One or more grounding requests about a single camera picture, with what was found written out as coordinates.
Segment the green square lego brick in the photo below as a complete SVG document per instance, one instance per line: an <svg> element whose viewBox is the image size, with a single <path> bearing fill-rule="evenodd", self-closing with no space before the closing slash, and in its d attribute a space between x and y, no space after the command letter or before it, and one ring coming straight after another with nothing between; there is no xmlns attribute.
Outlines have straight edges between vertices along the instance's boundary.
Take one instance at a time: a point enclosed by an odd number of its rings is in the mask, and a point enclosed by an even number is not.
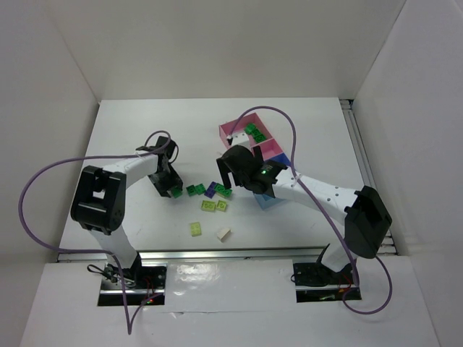
<svg viewBox="0 0 463 347"><path fill-rule="evenodd" d="M179 187L174 187L174 188L171 189L171 195L175 199L182 196L182 194L183 194L183 191Z"/></svg>
<svg viewBox="0 0 463 347"><path fill-rule="evenodd" d="M202 195L205 193L206 189L203 184L198 184L195 186L195 191L196 191L196 194Z"/></svg>
<svg viewBox="0 0 463 347"><path fill-rule="evenodd" d="M194 185L190 185L190 186L186 187L186 190L187 190L187 194L188 194L189 197L194 196L194 195L197 194Z"/></svg>

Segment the green rounded lego brick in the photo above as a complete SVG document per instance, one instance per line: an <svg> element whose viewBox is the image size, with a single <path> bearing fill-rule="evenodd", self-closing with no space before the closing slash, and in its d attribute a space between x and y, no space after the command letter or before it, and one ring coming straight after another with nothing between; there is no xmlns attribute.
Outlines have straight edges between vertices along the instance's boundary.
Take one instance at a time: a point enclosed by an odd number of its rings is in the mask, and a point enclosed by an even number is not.
<svg viewBox="0 0 463 347"><path fill-rule="evenodd" d="M258 129L255 129L252 133L252 138L254 139L255 143L261 143L267 140L266 136L260 132Z"/></svg>

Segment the green long lego brick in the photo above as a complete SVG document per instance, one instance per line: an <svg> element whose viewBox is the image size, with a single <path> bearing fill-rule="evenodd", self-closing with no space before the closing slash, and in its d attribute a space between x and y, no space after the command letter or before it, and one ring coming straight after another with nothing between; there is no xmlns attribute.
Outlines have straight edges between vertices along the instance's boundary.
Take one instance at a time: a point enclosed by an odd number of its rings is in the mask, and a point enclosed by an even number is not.
<svg viewBox="0 0 463 347"><path fill-rule="evenodd" d="M214 191L217 195L220 197L223 197L225 199L228 199L232 195L232 190L231 189L226 189L224 185L222 184L216 184L214 187Z"/></svg>

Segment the green curved lego brick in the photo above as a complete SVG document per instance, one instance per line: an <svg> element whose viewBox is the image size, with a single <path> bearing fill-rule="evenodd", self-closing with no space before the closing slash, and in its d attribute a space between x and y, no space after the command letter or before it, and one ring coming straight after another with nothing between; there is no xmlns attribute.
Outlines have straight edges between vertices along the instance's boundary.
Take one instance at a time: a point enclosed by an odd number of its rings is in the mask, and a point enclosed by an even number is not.
<svg viewBox="0 0 463 347"><path fill-rule="evenodd" d="M256 129L256 125L254 123L249 123L245 127L244 131L246 134L251 135L255 129Z"/></svg>

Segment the lime green lego brick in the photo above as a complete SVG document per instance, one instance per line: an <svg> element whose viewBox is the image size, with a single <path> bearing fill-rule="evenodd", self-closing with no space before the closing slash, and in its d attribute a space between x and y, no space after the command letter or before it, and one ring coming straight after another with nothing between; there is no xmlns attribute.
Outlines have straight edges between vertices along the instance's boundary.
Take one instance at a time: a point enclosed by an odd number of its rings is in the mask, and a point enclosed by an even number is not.
<svg viewBox="0 0 463 347"><path fill-rule="evenodd" d="M224 200L218 200L216 202L216 210L220 212L226 212L227 202Z"/></svg>
<svg viewBox="0 0 463 347"><path fill-rule="evenodd" d="M202 235L202 229L199 222L193 222L189 224L190 234L192 237L197 237Z"/></svg>
<svg viewBox="0 0 463 347"><path fill-rule="evenodd" d="M214 212L216 209L216 203L214 201L203 200L201 202L200 209L206 212Z"/></svg>

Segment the beige lego brick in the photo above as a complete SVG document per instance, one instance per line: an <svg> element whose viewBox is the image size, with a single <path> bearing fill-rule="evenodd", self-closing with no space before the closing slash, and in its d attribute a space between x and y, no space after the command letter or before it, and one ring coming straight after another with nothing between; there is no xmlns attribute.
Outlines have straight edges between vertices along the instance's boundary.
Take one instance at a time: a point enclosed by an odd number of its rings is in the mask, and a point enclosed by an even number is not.
<svg viewBox="0 0 463 347"><path fill-rule="evenodd" d="M225 242L226 239L232 234L230 228L222 228L216 233L216 237L220 242Z"/></svg>

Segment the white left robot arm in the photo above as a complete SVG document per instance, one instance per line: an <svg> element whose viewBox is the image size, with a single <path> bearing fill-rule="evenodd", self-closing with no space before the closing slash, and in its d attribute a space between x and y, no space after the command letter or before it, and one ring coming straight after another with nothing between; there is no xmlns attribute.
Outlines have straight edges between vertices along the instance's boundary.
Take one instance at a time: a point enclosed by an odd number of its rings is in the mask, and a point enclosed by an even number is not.
<svg viewBox="0 0 463 347"><path fill-rule="evenodd" d="M160 136L154 146L141 146L129 158L104 167L86 166L80 174L70 215L88 230L108 252L109 264L134 277L141 268L139 252L130 244L123 229L126 191L147 178L162 196L179 194L183 181L171 159L178 153L175 141Z"/></svg>

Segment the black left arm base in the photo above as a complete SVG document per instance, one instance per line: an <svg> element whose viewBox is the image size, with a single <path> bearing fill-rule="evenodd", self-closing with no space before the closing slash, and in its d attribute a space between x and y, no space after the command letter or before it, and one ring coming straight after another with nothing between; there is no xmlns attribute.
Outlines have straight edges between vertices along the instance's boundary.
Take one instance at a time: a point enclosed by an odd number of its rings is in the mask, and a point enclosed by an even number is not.
<svg viewBox="0 0 463 347"><path fill-rule="evenodd" d="M166 266L141 267L136 275L124 272L124 278L121 278L119 271L110 265L106 265L104 269L88 265L87 271L102 277L101 290L104 293L121 293L124 283L127 293L148 296L162 293L166 285Z"/></svg>

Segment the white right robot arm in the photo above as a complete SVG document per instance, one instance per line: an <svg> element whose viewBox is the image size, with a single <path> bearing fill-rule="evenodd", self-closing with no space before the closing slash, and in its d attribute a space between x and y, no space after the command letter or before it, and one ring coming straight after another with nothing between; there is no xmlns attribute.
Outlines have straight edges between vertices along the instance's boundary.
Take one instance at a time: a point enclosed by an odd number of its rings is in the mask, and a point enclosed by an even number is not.
<svg viewBox="0 0 463 347"><path fill-rule="evenodd" d="M233 181L254 194L289 200L321 212L334 229L337 244L328 245L319 258L322 266L338 273L357 258L373 259L392 218L376 189L334 186L310 178L274 160L263 160L260 148L230 147L216 159L223 185Z"/></svg>

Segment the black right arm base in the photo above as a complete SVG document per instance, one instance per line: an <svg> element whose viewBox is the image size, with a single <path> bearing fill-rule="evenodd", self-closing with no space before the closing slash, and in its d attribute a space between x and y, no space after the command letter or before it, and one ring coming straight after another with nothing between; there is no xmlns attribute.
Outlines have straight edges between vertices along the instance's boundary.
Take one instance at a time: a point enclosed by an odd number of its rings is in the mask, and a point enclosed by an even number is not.
<svg viewBox="0 0 463 347"><path fill-rule="evenodd" d="M293 274L290 281L296 286L307 286L321 288L331 285L348 285L354 284L352 265L348 262L344 268L335 272L321 263L323 255L326 253L329 244L323 248L321 253L315 259L304 258L293 263Z"/></svg>

